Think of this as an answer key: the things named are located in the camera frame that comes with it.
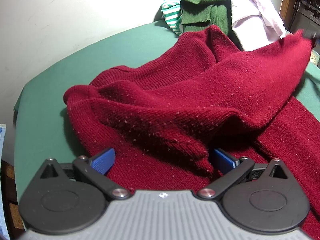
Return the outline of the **dark green knit sweater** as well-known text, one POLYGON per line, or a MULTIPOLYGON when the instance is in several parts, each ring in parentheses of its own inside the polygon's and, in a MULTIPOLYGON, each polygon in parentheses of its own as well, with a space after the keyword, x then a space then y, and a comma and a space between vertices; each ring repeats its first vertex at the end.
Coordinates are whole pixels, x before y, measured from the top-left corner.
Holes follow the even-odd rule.
POLYGON ((231 0, 181 0, 180 7, 185 32, 216 25, 225 35, 231 33, 231 0))

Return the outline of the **green white striped garment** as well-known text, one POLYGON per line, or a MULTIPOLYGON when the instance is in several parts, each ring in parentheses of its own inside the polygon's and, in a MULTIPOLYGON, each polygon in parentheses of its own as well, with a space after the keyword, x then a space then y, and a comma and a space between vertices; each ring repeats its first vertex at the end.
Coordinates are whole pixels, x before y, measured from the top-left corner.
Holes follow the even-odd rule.
POLYGON ((180 36, 183 33, 181 0, 164 0, 161 5, 163 19, 174 34, 180 36))

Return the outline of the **pale pink white garment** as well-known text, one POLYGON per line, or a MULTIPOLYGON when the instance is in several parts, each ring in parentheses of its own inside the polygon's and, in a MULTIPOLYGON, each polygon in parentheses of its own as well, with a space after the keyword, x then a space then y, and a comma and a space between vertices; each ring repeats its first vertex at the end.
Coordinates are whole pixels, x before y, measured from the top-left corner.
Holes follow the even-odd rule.
POLYGON ((286 30, 271 0, 231 0, 231 26, 245 51, 285 37, 286 30))

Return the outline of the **dark red knit sweater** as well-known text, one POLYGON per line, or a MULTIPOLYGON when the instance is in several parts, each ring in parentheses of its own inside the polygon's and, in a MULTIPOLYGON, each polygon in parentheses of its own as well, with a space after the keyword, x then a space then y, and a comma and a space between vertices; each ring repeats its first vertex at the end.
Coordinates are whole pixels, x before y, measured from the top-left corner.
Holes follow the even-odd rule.
POLYGON ((194 190, 218 178, 213 152, 281 159, 310 204, 319 239, 319 121, 293 96, 314 46, 301 31, 240 51, 217 26, 184 33, 159 58, 117 66, 63 100, 90 155, 111 147, 108 177, 130 191, 194 190))

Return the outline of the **green table mat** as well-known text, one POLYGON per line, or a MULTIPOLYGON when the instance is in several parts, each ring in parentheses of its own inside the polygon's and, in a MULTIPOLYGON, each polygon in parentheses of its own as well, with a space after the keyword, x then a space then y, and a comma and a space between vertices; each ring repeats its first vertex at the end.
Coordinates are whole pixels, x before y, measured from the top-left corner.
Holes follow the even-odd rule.
POLYGON ((17 195, 22 195, 45 159, 70 163, 84 153, 62 99, 68 88, 88 84, 114 66, 139 67, 162 55, 176 41, 177 36, 163 21, 153 22, 87 46, 29 81, 15 105, 17 195))

